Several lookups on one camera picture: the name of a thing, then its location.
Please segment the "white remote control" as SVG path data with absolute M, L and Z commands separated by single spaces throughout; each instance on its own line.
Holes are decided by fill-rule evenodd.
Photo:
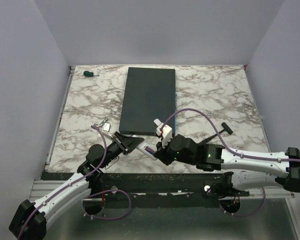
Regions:
M 156 147 L 147 143 L 146 141 L 141 142 L 137 147 L 137 150 L 139 150 L 141 153 L 146 155 L 148 158 L 152 160 L 157 160 L 157 158 L 154 156 L 156 152 Z

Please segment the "white battery compartment cover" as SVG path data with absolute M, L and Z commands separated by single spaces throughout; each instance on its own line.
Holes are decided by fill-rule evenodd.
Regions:
M 153 122 L 155 123 L 155 125 L 156 125 L 157 127 L 161 127 L 162 124 L 163 124 L 158 118 L 155 119 Z

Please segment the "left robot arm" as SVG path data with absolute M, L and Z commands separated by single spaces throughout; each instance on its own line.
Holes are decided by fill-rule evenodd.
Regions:
M 86 160 L 66 182 L 35 202 L 24 200 L 17 208 L 8 227 L 19 240 L 42 240 L 48 227 L 64 211 L 86 197 L 97 197 L 101 185 L 99 168 L 104 168 L 120 154 L 129 154 L 136 149 L 144 138 L 129 137 L 115 132 L 110 145 L 92 145 Z

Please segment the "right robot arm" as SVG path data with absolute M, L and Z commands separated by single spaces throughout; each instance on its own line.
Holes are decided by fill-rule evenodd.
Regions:
M 220 191 L 226 196 L 268 186 L 300 193 L 300 150 L 295 147 L 282 152 L 252 152 L 220 144 L 196 143 L 178 134 L 166 144 L 159 141 L 156 148 L 154 157 L 165 165 L 177 161 L 206 172 L 242 170 L 238 176 L 220 183 Z

